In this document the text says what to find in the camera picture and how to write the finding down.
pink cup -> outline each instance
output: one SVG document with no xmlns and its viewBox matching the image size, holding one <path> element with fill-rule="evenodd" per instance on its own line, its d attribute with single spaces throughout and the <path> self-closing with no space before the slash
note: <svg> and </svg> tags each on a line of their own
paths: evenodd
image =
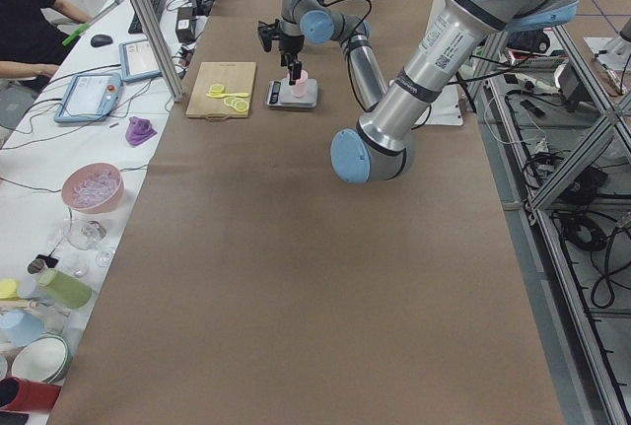
<svg viewBox="0 0 631 425">
<path fill-rule="evenodd" d="M 296 80 L 296 85 L 290 85 L 289 88 L 292 89 L 292 95 L 296 98 L 302 98 L 307 94 L 307 79 L 309 78 L 309 74 L 302 70 L 300 73 L 300 78 Z"/>
</svg>

green cup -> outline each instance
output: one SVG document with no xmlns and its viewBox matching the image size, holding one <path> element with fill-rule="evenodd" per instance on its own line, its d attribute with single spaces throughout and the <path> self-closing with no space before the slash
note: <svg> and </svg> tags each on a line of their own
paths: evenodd
<svg viewBox="0 0 631 425">
<path fill-rule="evenodd" d="M 92 297 L 90 286 L 56 269 L 44 269 L 37 286 L 69 309 L 79 309 Z"/>
</svg>

purple object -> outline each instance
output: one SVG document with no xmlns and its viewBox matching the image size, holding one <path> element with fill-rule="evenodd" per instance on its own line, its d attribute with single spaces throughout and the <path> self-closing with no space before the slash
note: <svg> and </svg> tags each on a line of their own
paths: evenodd
<svg viewBox="0 0 631 425">
<path fill-rule="evenodd" d="M 157 132 L 151 127 L 149 119 L 131 116 L 129 118 L 129 127 L 127 128 L 125 139 L 127 139 L 127 142 L 132 146 L 138 146 L 156 134 Z"/>
</svg>

keyboard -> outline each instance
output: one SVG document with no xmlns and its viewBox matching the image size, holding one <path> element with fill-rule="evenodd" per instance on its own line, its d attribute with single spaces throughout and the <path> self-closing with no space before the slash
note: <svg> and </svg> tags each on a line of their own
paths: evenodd
<svg viewBox="0 0 631 425">
<path fill-rule="evenodd" d="M 162 13 L 164 13 L 165 7 L 167 6 L 167 0 L 149 0 L 149 2 L 154 8 L 156 19 L 158 19 L 158 22 L 160 22 L 160 18 L 162 18 Z M 140 19 L 138 19 L 138 15 L 135 13 L 134 18 L 131 20 L 131 24 L 129 25 L 128 32 L 130 34 L 142 34 L 142 24 L 140 24 Z"/>
</svg>

black shirt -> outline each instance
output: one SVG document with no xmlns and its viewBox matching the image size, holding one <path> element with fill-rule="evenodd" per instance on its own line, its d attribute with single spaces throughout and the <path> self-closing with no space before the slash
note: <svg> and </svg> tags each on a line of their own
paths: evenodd
<svg viewBox="0 0 631 425">
<path fill-rule="evenodd" d="M 41 13 L 55 0 L 0 0 L 0 60 L 23 63 L 56 63 L 67 51 L 66 34 Z"/>
</svg>

